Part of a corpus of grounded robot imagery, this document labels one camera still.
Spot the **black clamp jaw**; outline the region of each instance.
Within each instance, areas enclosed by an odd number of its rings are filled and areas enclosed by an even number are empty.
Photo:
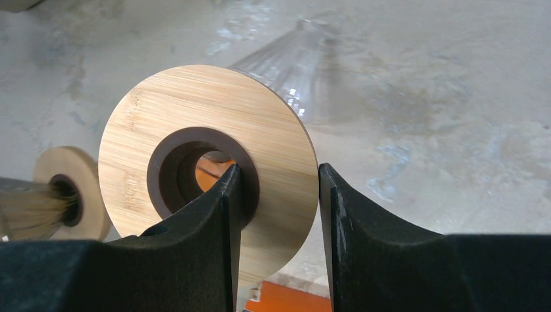
[[[333,311],[551,311],[551,236],[440,235],[319,171]],[[234,165],[139,237],[0,244],[0,310],[235,311],[244,196]]]

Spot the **wooden ring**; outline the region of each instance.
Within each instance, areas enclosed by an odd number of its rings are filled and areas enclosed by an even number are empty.
[[[211,150],[237,157],[236,148],[224,146],[224,140],[213,144],[212,137],[180,138],[170,148],[164,145],[163,141],[177,138],[175,133],[195,127],[231,138],[252,161],[258,204],[241,233],[239,285],[261,281],[291,260],[310,231],[318,203],[318,164],[310,138],[292,109],[269,88],[241,73],[214,66],[181,66],[147,78],[126,94],[107,122],[99,149],[99,182],[107,212],[122,237],[140,235],[160,222],[159,207],[155,208],[160,204],[151,199],[159,197],[154,188],[163,183],[159,181],[161,162],[186,141],[201,143],[193,153],[183,149],[185,153],[175,154],[187,166]],[[159,149],[164,156],[155,155]],[[240,163],[243,159],[234,159],[242,172],[247,167]],[[178,161],[172,161],[175,168]],[[148,183],[148,175],[157,182]],[[174,175],[167,176],[176,181]],[[254,185],[254,174],[246,173],[244,179],[247,176]],[[188,179],[182,181],[195,187]],[[184,193],[180,192],[180,203],[186,200]]]
[[[73,146],[46,150],[36,161],[33,180],[70,185],[77,193],[73,218],[65,220],[51,239],[105,239],[111,222],[99,189],[97,164],[86,152]]]

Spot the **brush bristles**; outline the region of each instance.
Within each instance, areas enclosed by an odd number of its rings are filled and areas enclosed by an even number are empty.
[[[48,239],[63,224],[76,196],[61,196],[48,185],[0,193],[0,233],[10,241]]]

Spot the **brush head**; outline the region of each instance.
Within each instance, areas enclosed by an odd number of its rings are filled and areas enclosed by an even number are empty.
[[[0,233],[10,241],[48,239],[74,215],[77,199],[55,184],[1,191]]]

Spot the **bamboo wood grain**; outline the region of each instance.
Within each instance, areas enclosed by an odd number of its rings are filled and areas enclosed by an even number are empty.
[[[303,244],[316,214],[318,167],[311,141],[290,107],[245,75],[214,66],[182,66],[136,85],[112,113],[99,151],[99,181],[122,237],[159,222],[147,166],[159,142],[187,127],[235,139],[255,163],[259,205],[242,230],[239,284],[277,272]]]

